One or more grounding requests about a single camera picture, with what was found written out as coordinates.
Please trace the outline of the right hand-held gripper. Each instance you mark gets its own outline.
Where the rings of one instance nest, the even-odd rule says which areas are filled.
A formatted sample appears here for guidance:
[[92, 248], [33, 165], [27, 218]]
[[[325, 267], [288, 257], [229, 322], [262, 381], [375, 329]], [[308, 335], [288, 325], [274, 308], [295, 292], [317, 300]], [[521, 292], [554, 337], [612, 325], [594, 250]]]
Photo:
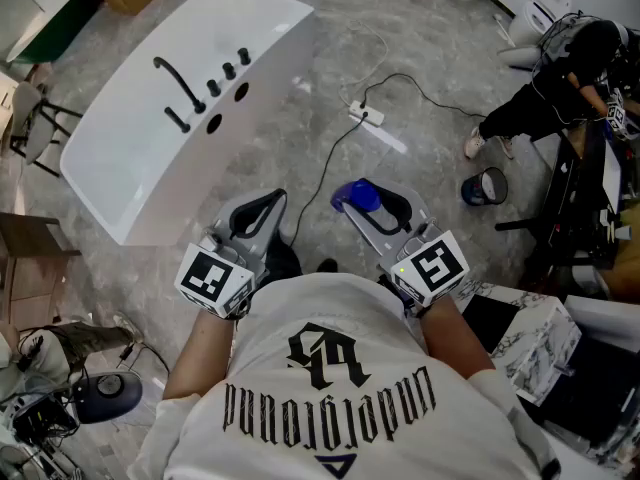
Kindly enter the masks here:
[[381, 178], [367, 181], [396, 226], [385, 228], [371, 213], [350, 203], [343, 204], [344, 213], [380, 256], [384, 284], [405, 307], [427, 308], [461, 283], [469, 265], [453, 234], [428, 219], [429, 209], [415, 190]]

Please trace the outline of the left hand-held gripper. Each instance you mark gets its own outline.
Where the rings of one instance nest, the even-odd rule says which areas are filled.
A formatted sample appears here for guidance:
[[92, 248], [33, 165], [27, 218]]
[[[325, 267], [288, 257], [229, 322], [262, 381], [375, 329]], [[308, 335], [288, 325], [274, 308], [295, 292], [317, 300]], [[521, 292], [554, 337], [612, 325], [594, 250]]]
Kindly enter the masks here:
[[256, 189], [226, 202], [200, 242], [187, 247], [174, 282], [182, 296], [221, 319], [243, 318], [286, 205], [282, 188]]

